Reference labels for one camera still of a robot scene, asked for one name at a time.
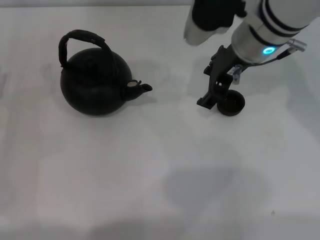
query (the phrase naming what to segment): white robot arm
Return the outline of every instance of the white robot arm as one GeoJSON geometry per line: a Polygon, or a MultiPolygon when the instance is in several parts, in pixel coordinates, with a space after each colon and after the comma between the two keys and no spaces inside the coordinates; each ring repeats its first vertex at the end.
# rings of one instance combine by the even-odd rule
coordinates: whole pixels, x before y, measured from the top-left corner
{"type": "MultiPolygon", "coordinates": [[[[219,103],[228,98],[230,84],[238,83],[247,68],[303,52],[307,45],[293,37],[320,15],[320,0],[194,0],[184,39],[200,45],[214,34],[225,33],[235,15],[243,22],[233,32],[231,45],[221,46],[204,70],[210,76],[209,90],[197,104],[208,109],[217,103],[219,109],[219,103]],[[285,44],[289,45],[286,51],[263,62],[285,44]]],[[[238,113],[227,112],[230,116],[238,113]]]]}

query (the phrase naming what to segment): white table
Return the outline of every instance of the white table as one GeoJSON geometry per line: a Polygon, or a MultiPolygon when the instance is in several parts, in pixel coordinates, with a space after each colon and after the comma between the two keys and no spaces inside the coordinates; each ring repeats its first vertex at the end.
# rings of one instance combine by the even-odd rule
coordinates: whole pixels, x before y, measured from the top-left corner
{"type": "MultiPolygon", "coordinates": [[[[320,21],[305,53],[248,69],[236,117],[196,105],[234,26],[184,43],[188,6],[0,9],[1,240],[314,240],[320,236],[320,21]],[[153,91],[73,110],[60,38],[106,39],[153,91]]],[[[92,47],[71,40],[69,57],[92,47]]]]}

